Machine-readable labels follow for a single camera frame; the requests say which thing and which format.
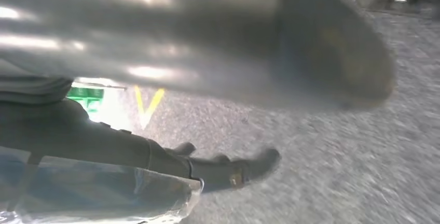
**shiny metal surface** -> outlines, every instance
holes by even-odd
[[[36,75],[309,110],[377,105],[393,87],[386,49],[340,0],[0,0],[0,7],[0,57]]]

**grey shirt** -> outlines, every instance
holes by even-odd
[[[40,77],[0,59],[0,102],[47,104],[65,98],[73,79]]]

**yellow painted marking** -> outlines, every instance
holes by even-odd
[[[151,120],[153,113],[156,111],[156,108],[159,106],[160,101],[165,94],[165,90],[163,88],[156,91],[153,96],[153,99],[150,102],[150,105],[147,108],[147,111],[144,110],[144,103],[142,101],[141,89],[138,86],[134,86],[134,92],[136,94],[137,100],[137,108],[139,111],[139,116],[141,118],[141,126],[145,128]]]

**black boot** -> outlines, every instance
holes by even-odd
[[[230,161],[225,155],[213,159],[191,158],[194,145],[182,144],[174,155],[186,157],[190,166],[190,177],[203,181],[203,193],[226,189],[239,189],[250,183],[265,179],[279,164],[281,156],[275,149],[266,149],[253,159]]]

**floor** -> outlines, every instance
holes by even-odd
[[[298,115],[166,91],[143,128],[135,89],[117,93],[121,125],[164,146],[192,142],[201,157],[282,152],[267,181],[204,196],[183,223],[440,223],[440,22],[367,17],[399,77],[369,113]],[[155,92],[141,89],[144,106]]]

